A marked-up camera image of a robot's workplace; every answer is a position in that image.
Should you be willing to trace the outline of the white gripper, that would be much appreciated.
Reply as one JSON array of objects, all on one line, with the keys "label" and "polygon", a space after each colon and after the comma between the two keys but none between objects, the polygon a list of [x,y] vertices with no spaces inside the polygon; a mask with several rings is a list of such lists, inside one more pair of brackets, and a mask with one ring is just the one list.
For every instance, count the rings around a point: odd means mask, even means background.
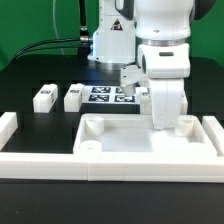
[{"label": "white gripper", "polygon": [[154,128],[174,127],[181,111],[184,80],[151,75],[136,65],[120,70],[120,86],[126,96],[133,96],[136,92],[135,84],[141,82],[149,85]]}]

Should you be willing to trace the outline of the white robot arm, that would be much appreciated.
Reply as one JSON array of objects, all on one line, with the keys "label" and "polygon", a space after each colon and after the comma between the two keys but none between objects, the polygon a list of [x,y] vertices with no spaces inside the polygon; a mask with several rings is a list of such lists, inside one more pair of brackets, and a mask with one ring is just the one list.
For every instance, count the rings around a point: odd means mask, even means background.
[{"label": "white robot arm", "polygon": [[127,96],[136,84],[150,90],[157,129],[176,125],[184,79],[190,74],[190,24],[202,19],[216,0],[99,0],[99,26],[88,59],[120,71]]}]

